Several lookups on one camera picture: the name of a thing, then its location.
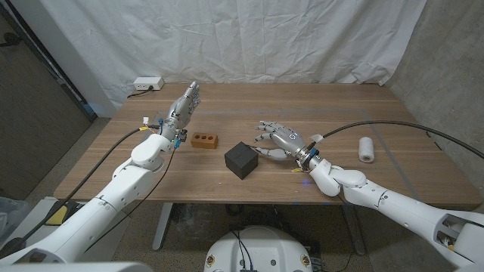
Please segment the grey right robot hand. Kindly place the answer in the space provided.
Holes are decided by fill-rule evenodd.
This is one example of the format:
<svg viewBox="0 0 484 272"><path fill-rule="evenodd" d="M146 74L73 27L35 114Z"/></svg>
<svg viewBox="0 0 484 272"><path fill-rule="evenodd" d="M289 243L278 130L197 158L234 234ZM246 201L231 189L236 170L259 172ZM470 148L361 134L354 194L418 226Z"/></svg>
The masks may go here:
<svg viewBox="0 0 484 272"><path fill-rule="evenodd" d="M272 140L277 146L277 149L265 149L256 147L256 151L264 156L272 159L286 159L288 156L303 161L310 153L310 149L301 138L300 134L292 128L284 126L277 122L261 121L257 130L263 131L260 135L254 138L253 142L263 140Z"/></svg>

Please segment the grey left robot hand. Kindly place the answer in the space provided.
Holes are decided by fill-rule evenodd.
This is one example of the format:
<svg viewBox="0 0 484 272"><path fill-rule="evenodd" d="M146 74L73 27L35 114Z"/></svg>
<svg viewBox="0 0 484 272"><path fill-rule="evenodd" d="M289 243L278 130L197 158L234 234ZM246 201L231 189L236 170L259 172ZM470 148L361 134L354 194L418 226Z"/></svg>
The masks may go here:
<svg viewBox="0 0 484 272"><path fill-rule="evenodd" d="M162 126L162 136L171 141L179 130L188 125L191 115L200 103L199 90L198 83L192 82L186 92L173 102Z"/></svg>

